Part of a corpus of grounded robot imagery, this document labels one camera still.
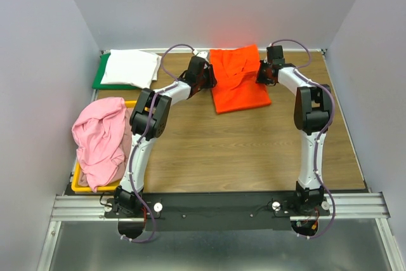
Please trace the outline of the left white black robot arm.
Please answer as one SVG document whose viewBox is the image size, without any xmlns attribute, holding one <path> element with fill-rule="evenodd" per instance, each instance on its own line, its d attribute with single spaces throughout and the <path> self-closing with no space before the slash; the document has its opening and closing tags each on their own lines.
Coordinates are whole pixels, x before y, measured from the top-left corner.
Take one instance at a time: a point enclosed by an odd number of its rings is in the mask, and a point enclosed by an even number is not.
<svg viewBox="0 0 406 271">
<path fill-rule="evenodd" d="M 114 192 L 114 203 L 125 216 L 136 216 L 145 206 L 141 199 L 145 171 L 152 148 L 166 128 L 171 106 L 215 85 L 209 53 L 201 51 L 191 57 L 188 68 L 169 86 L 141 91 L 129 119 L 131 149 L 126 171 Z"/>
</svg>

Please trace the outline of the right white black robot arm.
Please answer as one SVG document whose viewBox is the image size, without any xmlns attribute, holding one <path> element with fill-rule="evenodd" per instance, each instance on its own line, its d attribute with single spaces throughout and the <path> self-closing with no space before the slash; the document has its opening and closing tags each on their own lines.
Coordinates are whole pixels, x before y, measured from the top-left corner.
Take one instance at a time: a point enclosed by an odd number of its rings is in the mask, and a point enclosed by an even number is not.
<svg viewBox="0 0 406 271">
<path fill-rule="evenodd" d="M 287 63 L 278 41 L 266 48 L 266 58 L 260 61 L 256 82 L 267 86 L 281 84 L 295 96 L 293 119 L 301 135 L 301 167 L 296 189 L 287 203 L 297 214 L 306 215 L 324 201 L 323 149 L 336 111 L 331 89 L 312 81 L 299 67 Z"/>
</svg>

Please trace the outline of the orange t-shirt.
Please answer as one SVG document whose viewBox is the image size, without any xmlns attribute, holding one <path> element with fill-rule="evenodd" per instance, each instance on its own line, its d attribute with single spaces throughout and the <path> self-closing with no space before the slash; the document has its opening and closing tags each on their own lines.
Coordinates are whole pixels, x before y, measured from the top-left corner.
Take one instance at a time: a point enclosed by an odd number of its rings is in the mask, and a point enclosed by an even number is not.
<svg viewBox="0 0 406 271">
<path fill-rule="evenodd" d="M 217 114 L 269 106 L 264 84 L 256 82 L 259 51 L 255 44 L 234 50 L 209 50 L 217 85 L 212 89 Z"/>
</svg>

